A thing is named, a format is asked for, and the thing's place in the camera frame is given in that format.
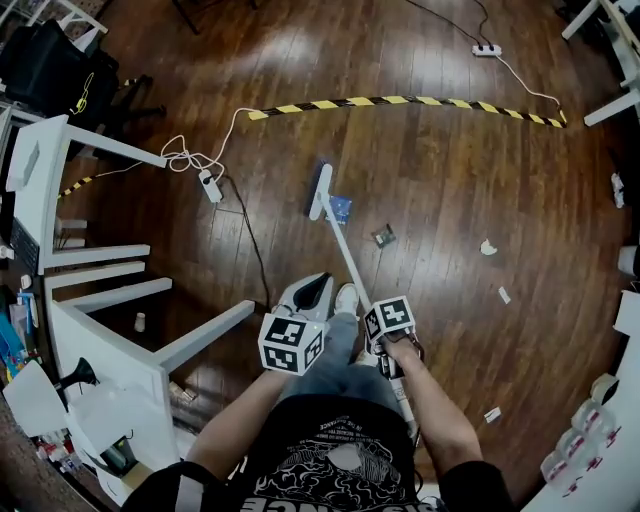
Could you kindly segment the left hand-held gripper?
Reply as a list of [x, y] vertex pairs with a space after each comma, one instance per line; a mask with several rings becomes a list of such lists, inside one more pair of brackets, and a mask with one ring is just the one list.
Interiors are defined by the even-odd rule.
[[286, 288], [279, 304], [264, 316], [258, 336], [265, 369], [291, 375], [310, 370], [325, 349], [333, 287], [333, 276], [323, 272]]

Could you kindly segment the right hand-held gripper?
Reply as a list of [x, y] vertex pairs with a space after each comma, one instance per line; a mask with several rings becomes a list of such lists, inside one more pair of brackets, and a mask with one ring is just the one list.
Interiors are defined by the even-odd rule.
[[385, 350], [385, 343], [408, 341], [416, 349], [416, 322], [406, 296], [377, 301], [364, 315], [364, 362], [372, 363], [387, 379], [399, 379], [404, 371]]

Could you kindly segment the blue packet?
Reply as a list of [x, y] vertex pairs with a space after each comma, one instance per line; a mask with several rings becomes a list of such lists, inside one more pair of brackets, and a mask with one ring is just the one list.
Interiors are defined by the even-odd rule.
[[336, 222], [346, 225], [351, 212], [352, 200], [343, 196], [330, 196], [329, 199]]

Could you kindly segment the white broom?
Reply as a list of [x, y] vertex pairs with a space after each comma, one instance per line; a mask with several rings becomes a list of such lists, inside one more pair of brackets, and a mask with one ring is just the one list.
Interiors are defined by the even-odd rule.
[[[312, 221], [316, 221], [320, 217], [325, 217], [329, 221], [331, 229], [334, 233], [334, 237], [337, 241], [338, 247], [349, 271], [351, 280], [357, 288], [359, 294], [359, 302], [362, 305], [365, 315], [371, 309], [372, 304], [375, 302], [369, 298], [365, 290], [356, 263], [352, 257], [346, 238], [341, 230], [341, 225], [336, 222], [333, 211], [331, 209], [329, 199], [332, 173], [333, 167], [326, 162], [320, 163], [315, 170], [311, 182], [310, 196], [305, 206], [305, 215]], [[419, 356], [424, 355], [424, 352], [420, 348], [420, 345], [418, 343], [417, 335], [416, 349], [418, 350]], [[386, 379], [389, 381], [392, 387], [398, 405], [401, 408], [402, 417], [407, 423], [409, 438], [413, 445], [417, 445], [419, 442], [419, 427], [411, 409], [409, 399], [406, 395], [402, 378]]]

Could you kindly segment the person's left forearm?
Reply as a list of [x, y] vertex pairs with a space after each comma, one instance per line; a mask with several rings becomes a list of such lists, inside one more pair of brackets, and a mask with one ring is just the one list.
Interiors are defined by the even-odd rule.
[[186, 460], [226, 480], [247, 455], [271, 409], [293, 375], [267, 370], [213, 417], [197, 436]]

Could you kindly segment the person's right forearm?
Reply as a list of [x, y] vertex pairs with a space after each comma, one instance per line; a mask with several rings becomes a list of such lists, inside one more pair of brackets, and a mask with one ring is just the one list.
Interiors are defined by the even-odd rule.
[[416, 348], [407, 339], [386, 342], [384, 347], [404, 372], [414, 415], [437, 476], [463, 463], [483, 461], [472, 424], [431, 375]]

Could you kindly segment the person's white right shoe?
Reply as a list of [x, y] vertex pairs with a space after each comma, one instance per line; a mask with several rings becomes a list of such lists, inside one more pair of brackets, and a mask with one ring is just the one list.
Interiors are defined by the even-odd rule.
[[359, 294], [353, 283], [346, 283], [339, 289], [334, 300], [334, 314], [357, 316]]

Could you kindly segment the person's blue jeans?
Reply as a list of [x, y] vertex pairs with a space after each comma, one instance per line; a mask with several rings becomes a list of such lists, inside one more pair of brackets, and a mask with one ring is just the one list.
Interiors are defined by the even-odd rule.
[[337, 395], [375, 403], [402, 415], [389, 381], [376, 367], [351, 363], [359, 323], [351, 312], [338, 312], [328, 322], [325, 350], [311, 369], [293, 379], [280, 399], [298, 395]]

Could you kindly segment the person's black printed t-shirt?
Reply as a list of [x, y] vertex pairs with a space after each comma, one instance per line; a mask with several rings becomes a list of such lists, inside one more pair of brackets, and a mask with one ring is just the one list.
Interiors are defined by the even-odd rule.
[[438, 499], [419, 501], [399, 414], [356, 398], [302, 395], [272, 410], [232, 482], [176, 463], [148, 477], [121, 512], [515, 512], [487, 462], [454, 467], [439, 490]]

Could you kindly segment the white curved desk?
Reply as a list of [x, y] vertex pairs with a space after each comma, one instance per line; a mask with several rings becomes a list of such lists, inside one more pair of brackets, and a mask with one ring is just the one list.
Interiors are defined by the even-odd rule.
[[199, 354], [255, 309], [244, 300], [162, 349], [151, 352], [88, 316], [75, 300], [52, 301], [52, 336], [63, 373], [86, 359], [99, 383], [69, 392], [65, 420], [74, 448], [95, 467], [103, 489], [122, 504], [129, 490], [108, 475], [102, 453], [119, 440], [128, 442], [134, 460], [150, 471], [177, 463], [170, 404], [169, 374]]

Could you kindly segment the clear water bottle red label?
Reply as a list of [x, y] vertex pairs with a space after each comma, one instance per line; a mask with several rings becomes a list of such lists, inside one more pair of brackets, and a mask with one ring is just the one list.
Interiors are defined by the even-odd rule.
[[587, 451], [567, 458], [554, 450], [541, 463], [540, 470], [548, 486], [559, 493], [570, 494], [577, 489], [578, 481], [584, 474], [597, 468], [601, 457], [596, 452]]
[[570, 464], [580, 468], [597, 466], [602, 460], [598, 445], [575, 428], [570, 428], [561, 435], [556, 450]]
[[573, 428], [594, 442], [613, 442], [620, 427], [614, 415], [597, 402], [585, 400], [571, 418]]

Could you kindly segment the black desk lamp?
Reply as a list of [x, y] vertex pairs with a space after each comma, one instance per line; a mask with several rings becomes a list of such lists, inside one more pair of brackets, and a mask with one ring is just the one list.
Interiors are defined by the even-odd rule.
[[65, 390], [78, 386], [82, 388], [83, 384], [96, 386], [100, 383], [90, 363], [84, 358], [80, 357], [76, 368], [67, 376], [61, 378], [58, 383], [54, 385], [54, 390], [58, 396], [65, 401]]

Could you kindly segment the white water dispenser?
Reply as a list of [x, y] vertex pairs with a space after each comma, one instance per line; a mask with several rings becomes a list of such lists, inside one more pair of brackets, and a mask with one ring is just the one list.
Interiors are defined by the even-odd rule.
[[624, 290], [613, 328], [622, 335], [621, 351], [630, 341], [640, 340], [640, 293]]

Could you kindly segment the white leg office desk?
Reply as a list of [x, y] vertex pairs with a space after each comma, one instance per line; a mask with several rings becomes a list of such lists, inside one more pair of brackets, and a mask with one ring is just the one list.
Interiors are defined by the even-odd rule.
[[562, 31], [561, 36], [568, 41], [588, 20], [598, 8], [603, 8], [610, 20], [610, 25], [617, 34], [612, 48], [616, 53], [621, 67], [626, 63], [629, 70], [625, 71], [625, 79], [620, 88], [625, 89], [618, 98], [584, 117], [586, 126], [594, 126], [618, 113], [634, 107], [640, 119], [640, 39], [638, 39], [628, 25], [624, 14], [610, 0], [588, 0], [585, 7]]

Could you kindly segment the white frame table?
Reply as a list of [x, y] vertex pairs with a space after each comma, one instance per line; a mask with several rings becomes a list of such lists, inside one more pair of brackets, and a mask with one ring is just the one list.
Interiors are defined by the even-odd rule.
[[60, 115], [22, 127], [13, 148], [11, 171], [25, 171], [26, 183], [15, 192], [14, 220], [18, 232], [35, 247], [35, 262], [27, 267], [33, 276], [47, 269], [147, 256], [145, 244], [56, 250], [54, 233], [58, 195], [70, 144], [81, 143], [138, 163], [165, 168], [161, 156], [90, 132]]

